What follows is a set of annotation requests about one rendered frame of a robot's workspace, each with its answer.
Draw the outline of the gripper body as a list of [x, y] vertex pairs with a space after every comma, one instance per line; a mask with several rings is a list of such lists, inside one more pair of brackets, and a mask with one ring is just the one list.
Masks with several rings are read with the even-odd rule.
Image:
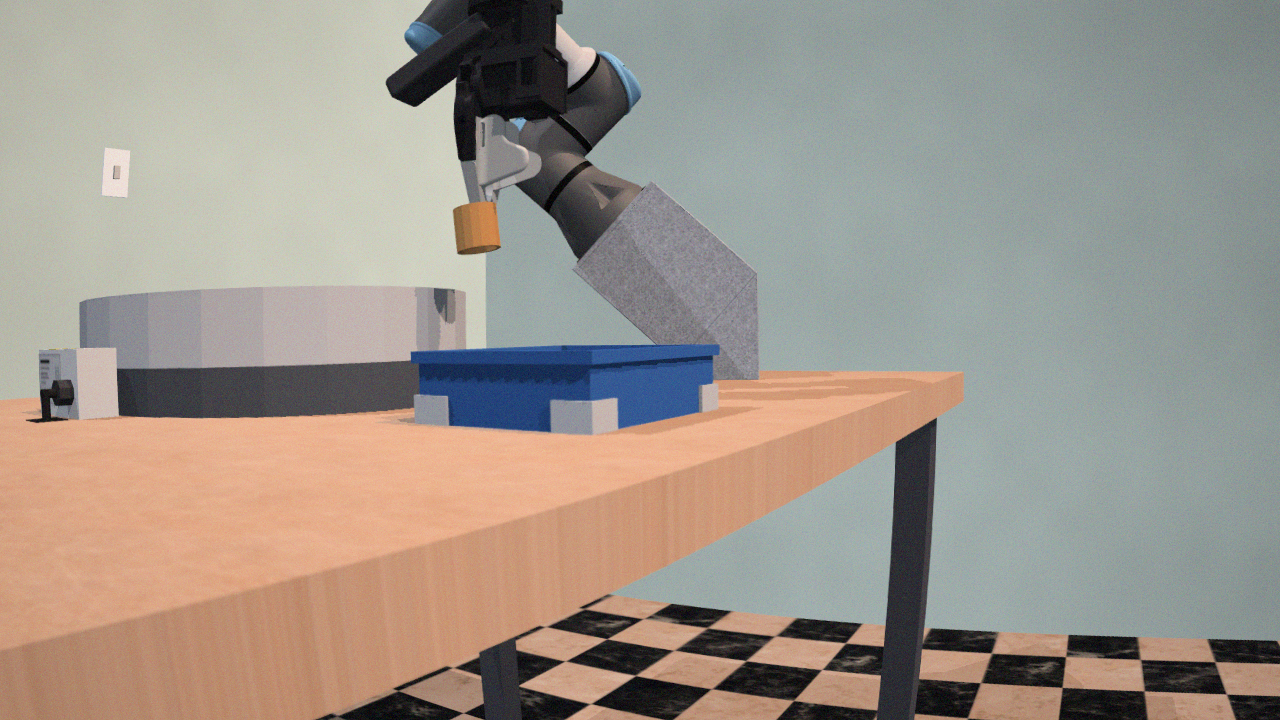
[[556, 49], [556, 19], [563, 14], [563, 1], [468, 0], [468, 15], [475, 12], [486, 17], [493, 35], [465, 54], [456, 82], [471, 76], [470, 92], [475, 92], [483, 118], [564, 115], [568, 61]]

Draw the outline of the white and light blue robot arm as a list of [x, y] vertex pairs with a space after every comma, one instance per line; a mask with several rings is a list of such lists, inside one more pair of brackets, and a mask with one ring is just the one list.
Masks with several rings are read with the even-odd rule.
[[[390, 97], [412, 108], [454, 79], [465, 54], [493, 35], [485, 15], [468, 15], [468, 0], [436, 0], [428, 6], [404, 32], [417, 56], [387, 78]], [[520, 146], [541, 158], [538, 176], [516, 186], [550, 213], [580, 259], [643, 191], [585, 158], [631, 111], [643, 91], [611, 53], [579, 47], [557, 23], [556, 37], [556, 49], [568, 61], [568, 113], [539, 120], [516, 118]]]

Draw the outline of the bronze bushing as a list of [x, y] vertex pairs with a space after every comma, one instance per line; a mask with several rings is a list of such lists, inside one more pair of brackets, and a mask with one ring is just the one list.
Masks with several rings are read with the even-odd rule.
[[453, 218], [457, 254], [472, 255], [500, 249], [497, 202], [461, 205], [453, 209]]

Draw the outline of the blue crate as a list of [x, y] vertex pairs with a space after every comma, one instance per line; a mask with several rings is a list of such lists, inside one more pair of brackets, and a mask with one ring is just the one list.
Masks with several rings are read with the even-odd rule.
[[719, 345], [415, 351], [415, 424], [596, 436], [707, 413], [718, 409], [713, 355]]

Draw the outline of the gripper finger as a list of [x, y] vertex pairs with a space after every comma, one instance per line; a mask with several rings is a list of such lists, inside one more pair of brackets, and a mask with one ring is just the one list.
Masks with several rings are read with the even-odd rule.
[[506, 120], [492, 114], [483, 118], [470, 77], [456, 82], [454, 138], [465, 177], [468, 202], [486, 201], [485, 187], [529, 165], [529, 151], [506, 137]]
[[[517, 143], [520, 146], [520, 142], [518, 142], [518, 127], [515, 126], [515, 123], [508, 122], [509, 119], [506, 119], [506, 117], [503, 117], [503, 118], [506, 120], [506, 133], [507, 133], [506, 137], [509, 140], [509, 142]], [[539, 173], [540, 169], [541, 169], [541, 158], [536, 152], [529, 151], [529, 167], [524, 172], [521, 172], [521, 173], [518, 173], [516, 176], [511, 176], [511, 177], [508, 177], [504, 181], [499, 181], [499, 182], [497, 182], [494, 184], [486, 186], [486, 201], [488, 202], [497, 202], [500, 190], [503, 190], [503, 188], [506, 188], [506, 187], [508, 187], [511, 184], [516, 184], [518, 182], [527, 181], [527, 179], [532, 178], [534, 176], [538, 176], [538, 173]]]

